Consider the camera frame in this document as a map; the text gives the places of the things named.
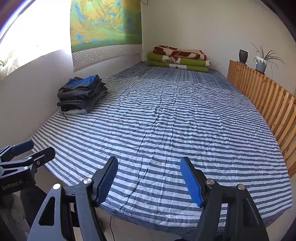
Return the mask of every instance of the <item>mattress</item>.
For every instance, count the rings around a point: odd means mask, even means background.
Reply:
[[[201,215],[180,173],[188,156],[221,185],[244,184],[266,226],[292,206],[283,156],[251,101],[222,74],[139,63],[103,80],[108,94],[83,115],[55,113],[32,136],[34,152],[68,185],[110,156],[118,173],[101,208],[114,217],[190,240]],[[225,225],[223,205],[220,229]]]

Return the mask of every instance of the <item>wall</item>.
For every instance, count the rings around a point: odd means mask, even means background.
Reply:
[[[158,44],[202,49],[212,68],[227,76],[229,60],[238,61],[240,49],[249,52],[247,65],[255,68],[256,49],[250,43],[262,44],[286,63],[273,66],[273,79],[296,92],[296,42],[260,0],[149,0],[142,5],[142,25],[143,60]],[[270,66],[266,75],[272,78]]]
[[[70,44],[71,0],[36,0],[30,7],[34,4],[41,8],[39,13],[33,11],[36,18],[31,18],[32,25],[25,24],[22,35],[11,39],[14,42],[11,46],[17,45],[23,53],[30,54],[26,58],[28,63],[0,81],[0,149],[30,138],[58,110],[57,92],[69,78],[94,74],[105,78],[141,61],[141,54],[125,55],[74,73]]]

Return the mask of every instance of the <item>stack of folded clothes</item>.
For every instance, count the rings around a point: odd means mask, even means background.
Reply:
[[[90,112],[98,99],[107,94],[105,83],[98,75],[86,79],[75,77],[60,88],[57,97],[63,114],[86,114]]]
[[[147,66],[169,67],[200,72],[208,72],[211,65],[201,50],[182,50],[158,45],[147,54]]]

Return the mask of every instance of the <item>floral blanket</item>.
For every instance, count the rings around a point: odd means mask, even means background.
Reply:
[[[169,64],[182,64],[182,65],[192,65],[192,66],[202,66],[202,67],[211,66],[210,61],[191,59],[191,58],[177,58],[177,57],[153,53],[153,51],[147,53],[147,59],[158,61],[158,62],[169,63]]]
[[[191,66],[191,65],[182,65],[182,64],[169,64],[164,62],[158,62],[153,60],[146,60],[147,66],[157,66],[157,67],[167,67],[167,68],[174,68],[174,69],[186,69],[192,71],[199,71],[199,72],[208,72],[209,69],[207,67],[202,66]]]
[[[183,49],[172,48],[169,46],[158,45],[154,47],[153,52],[156,54],[172,56],[177,58],[192,58],[192,59],[207,60],[207,56],[201,50],[183,50]]]

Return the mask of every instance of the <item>white flower pot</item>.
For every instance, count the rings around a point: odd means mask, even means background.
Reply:
[[[267,61],[263,58],[256,57],[256,70],[264,74],[267,66]]]

